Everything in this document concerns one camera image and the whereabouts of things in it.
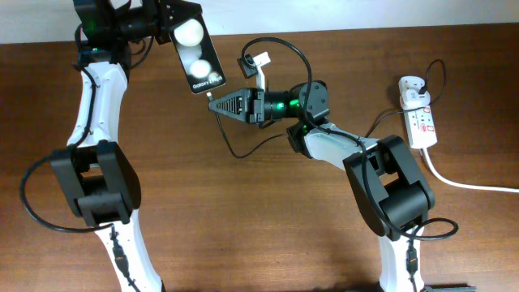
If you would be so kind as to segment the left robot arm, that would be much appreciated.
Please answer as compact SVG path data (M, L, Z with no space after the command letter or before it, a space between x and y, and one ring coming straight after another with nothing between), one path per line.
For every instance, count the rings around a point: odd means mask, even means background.
M76 1L75 30L82 96L66 148L50 161L73 214L104 245L123 291L163 291L139 227L141 187L118 145L122 98L131 70L132 42L151 37L164 44L169 32L202 14L186 1L145 1L133 8L109 1Z

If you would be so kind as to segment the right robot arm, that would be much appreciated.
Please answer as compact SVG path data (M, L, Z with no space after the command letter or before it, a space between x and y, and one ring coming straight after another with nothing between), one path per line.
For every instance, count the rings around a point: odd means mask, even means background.
M397 135L378 140L340 130L329 122L328 89L324 82L299 84L284 92L240 88L210 98L217 116L266 127L283 118L296 124L286 131L295 152L345 171L358 210L378 237L382 272L379 291L424 291L420 275L420 243L432 189L404 140Z

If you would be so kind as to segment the white USB charger plug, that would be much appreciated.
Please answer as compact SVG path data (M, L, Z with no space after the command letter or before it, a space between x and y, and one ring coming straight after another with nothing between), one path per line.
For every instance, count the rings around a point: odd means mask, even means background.
M401 93L401 107L403 110L414 110L429 105L431 95L429 92L420 94L415 89L406 89Z

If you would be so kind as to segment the black Samsung smartphone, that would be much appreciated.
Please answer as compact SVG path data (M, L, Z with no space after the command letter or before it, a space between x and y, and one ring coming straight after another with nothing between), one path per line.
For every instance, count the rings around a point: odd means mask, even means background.
M189 18L170 32L193 94L226 83L224 71L202 15Z

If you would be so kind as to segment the white power strip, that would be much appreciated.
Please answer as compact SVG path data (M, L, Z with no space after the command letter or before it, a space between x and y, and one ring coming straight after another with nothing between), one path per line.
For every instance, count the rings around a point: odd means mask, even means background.
M415 89L420 93L420 90L424 85L425 81L420 77L402 77L398 82L400 103L402 92L404 92L406 89ZM431 113L431 107L429 105L412 110L403 110L403 114L405 118L405 128L407 131L408 141L411 148L429 148L437 143L435 125Z

